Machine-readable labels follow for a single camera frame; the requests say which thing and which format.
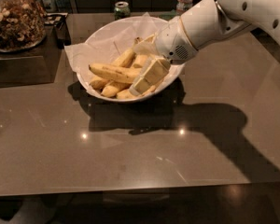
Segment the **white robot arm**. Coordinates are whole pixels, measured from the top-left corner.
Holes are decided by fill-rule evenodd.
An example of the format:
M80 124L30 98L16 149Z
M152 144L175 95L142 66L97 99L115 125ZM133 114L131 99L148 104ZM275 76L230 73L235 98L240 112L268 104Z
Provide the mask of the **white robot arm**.
M182 64L200 49L255 27L280 46L280 0L202 0L165 23L152 42L143 41L134 51Z

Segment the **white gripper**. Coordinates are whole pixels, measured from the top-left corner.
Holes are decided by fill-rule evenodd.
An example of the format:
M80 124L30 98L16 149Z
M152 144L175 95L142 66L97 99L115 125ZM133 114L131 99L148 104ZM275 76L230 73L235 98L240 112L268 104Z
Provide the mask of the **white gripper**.
M171 62L182 64L196 56L198 50L191 44L180 17L168 21L160 30L146 38L134 40L133 51L136 54L156 54L149 57L129 88L132 95L140 95L169 74Z

